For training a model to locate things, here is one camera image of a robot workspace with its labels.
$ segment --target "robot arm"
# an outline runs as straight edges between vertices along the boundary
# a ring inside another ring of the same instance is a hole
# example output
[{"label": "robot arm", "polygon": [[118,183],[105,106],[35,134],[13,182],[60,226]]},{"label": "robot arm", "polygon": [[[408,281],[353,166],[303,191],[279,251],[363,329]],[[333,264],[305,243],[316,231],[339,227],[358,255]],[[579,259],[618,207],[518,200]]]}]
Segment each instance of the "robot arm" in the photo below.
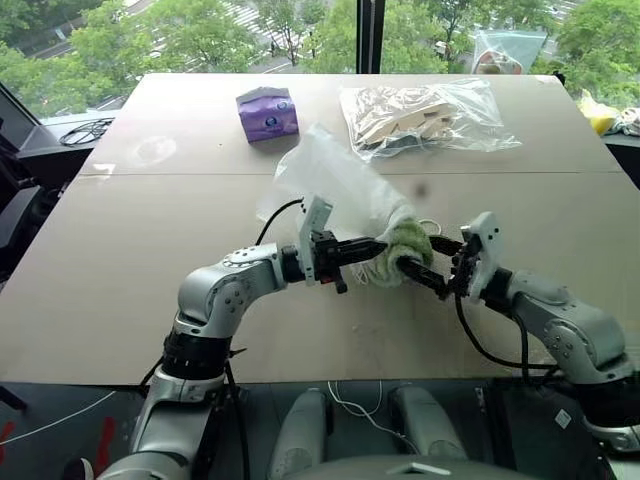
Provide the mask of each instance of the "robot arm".
[{"label": "robot arm", "polygon": [[386,244],[371,238],[339,242],[324,230],[331,205],[314,197],[301,205],[300,245],[236,250],[190,273],[178,293],[178,313],[164,342],[136,422],[131,455],[101,480],[187,479],[209,469],[227,397],[225,365],[244,312],[258,298],[289,283],[335,283],[346,291],[340,267],[369,260]]},{"label": "robot arm", "polygon": [[453,293],[474,303],[484,301],[522,321],[575,387],[593,436],[620,452],[640,451],[640,384],[615,318],[551,280],[501,268],[502,233],[493,213],[462,227],[462,236],[464,243],[433,238],[435,250],[452,256],[448,282],[413,259],[402,259],[399,267],[442,299]]}]

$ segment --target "tissue box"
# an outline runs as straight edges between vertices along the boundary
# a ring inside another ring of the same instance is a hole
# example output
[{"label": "tissue box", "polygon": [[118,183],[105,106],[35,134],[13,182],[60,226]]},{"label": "tissue box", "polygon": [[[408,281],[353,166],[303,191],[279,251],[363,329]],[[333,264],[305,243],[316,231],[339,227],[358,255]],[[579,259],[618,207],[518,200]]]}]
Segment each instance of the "tissue box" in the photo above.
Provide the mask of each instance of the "tissue box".
[{"label": "tissue box", "polygon": [[298,133],[296,107],[286,88],[256,88],[236,103],[249,142]]}]

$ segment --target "window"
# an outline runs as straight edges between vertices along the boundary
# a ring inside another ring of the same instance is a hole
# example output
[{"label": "window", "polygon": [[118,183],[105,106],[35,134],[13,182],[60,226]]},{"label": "window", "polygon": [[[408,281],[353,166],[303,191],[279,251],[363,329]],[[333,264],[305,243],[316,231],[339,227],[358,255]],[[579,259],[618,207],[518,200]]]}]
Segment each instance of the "window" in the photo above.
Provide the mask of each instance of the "window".
[{"label": "window", "polygon": [[5,0],[0,82],[51,124],[149,72],[355,72],[355,41],[353,0]]},{"label": "window", "polygon": [[560,71],[566,88],[640,103],[640,0],[388,0],[382,73]]}]

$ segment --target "clear plastic bag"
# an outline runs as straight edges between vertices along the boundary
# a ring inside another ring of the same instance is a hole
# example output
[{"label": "clear plastic bag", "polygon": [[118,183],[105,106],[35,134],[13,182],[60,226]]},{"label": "clear plastic bag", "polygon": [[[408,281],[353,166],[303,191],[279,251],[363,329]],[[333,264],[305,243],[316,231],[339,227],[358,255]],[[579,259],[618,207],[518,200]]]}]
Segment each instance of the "clear plastic bag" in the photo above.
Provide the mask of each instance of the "clear plastic bag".
[{"label": "clear plastic bag", "polygon": [[313,125],[282,157],[271,188],[258,202],[257,217],[267,221],[284,203],[309,194],[333,205],[327,226],[339,239],[384,241],[400,222],[415,218],[405,196],[320,125]]},{"label": "clear plastic bag", "polygon": [[546,39],[545,32],[477,30],[471,73],[528,73]]},{"label": "clear plastic bag", "polygon": [[468,78],[411,88],[345,88],[342,112],[360,158],[411,147],[491,152],[521,145],[502,123],[489,82]]}]

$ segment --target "green towel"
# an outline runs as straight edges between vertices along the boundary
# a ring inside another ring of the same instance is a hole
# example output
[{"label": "green towel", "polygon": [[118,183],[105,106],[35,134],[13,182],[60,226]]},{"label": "green towel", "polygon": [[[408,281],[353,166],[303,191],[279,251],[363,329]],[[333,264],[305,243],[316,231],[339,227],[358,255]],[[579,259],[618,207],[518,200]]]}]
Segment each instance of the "green towel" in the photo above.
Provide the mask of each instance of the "green towel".
[{"label": "green towel", "polygon": [[366,277],[378,286],[396,287],[402,283],[405,275],[396,266],[400,257],[413,257],[425,265],[430,265],[433,260],[429,235],[417,220],[399,223],[391,232],[387,244],[384,252],[362,265]]}]

